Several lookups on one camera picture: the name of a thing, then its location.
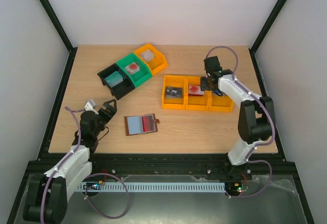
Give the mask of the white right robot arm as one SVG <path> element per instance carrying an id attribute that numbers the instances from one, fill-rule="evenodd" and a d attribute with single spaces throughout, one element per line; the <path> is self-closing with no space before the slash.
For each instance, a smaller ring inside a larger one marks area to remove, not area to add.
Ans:
<path id="1" fill-rule="evenodd" d="M 261 146 L 275 141 L 275 116 L 273 100 L 248 89 L 233 71 L 223 69 L 217 56 L 204 59 L 206 76 L 200 78 L 203 91 L 221 92 L 230 97 L 239 108 L 239 139 L 224 160 L 223 174 L 233 179 L 249 162 L 252 153 Z"/>

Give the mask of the brown leather card holder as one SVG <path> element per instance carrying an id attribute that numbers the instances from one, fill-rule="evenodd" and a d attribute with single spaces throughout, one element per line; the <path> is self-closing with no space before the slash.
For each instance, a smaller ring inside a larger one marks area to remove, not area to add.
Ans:
<path id="1" fill-rule="evenodd" d="M 142 116 L 152 116 L 155 125 L 155 131 L 143 132 Z M 142 116 L 124 116 L 126 136 L 144 135 L 148 133 L 158 132 L 157 125 L 160 121 L 156 118 L 155 114 L 147 114 Z"/>

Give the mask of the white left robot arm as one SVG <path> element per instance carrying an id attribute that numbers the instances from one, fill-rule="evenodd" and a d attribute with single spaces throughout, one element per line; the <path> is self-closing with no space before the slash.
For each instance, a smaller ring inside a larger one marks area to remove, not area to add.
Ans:
<path id="1" fill-rule="evenodd" d="M 77 126 L 72 145 L 62 159 L 43 174 L 31 177 L 22 217 L 36 223 L 61 223 L 66 215 L 69 199 L 82 181 L 91 174 L 91 158 L 99 144 L 99 134 L 117 112 L 112 99 L 95 109 L 88 100 L 83 109 L 65 109 Z"/>

